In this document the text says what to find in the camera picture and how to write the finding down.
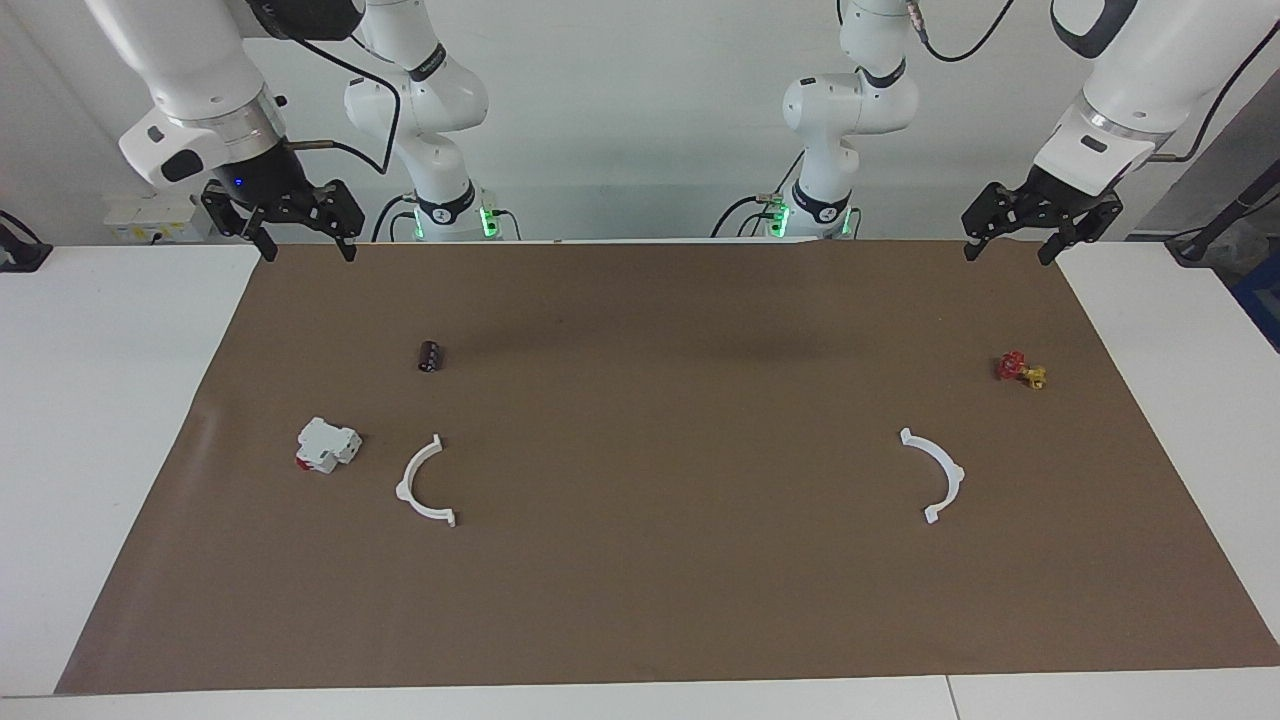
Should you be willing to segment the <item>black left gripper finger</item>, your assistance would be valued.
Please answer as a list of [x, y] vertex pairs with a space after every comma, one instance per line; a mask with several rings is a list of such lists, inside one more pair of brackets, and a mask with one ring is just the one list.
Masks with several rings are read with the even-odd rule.
[[1037, 214], [1037, 196], [1009, 190], [998, 182], [987, 184], [961, 214], [966, 234], [964, 256], [975, 261], [991, 240], [1027, 225]]
[[1098, 204], [1078, 219], [1064, 217], [1057, 229], [1046, 240], [1037, 258], [1042, 266], [1053, 265], [1066, 250], [1079, 243], [1093, 243], [1110, 228], [1124, 209], [1123, 200], [1116, 193], [1106, 193]]

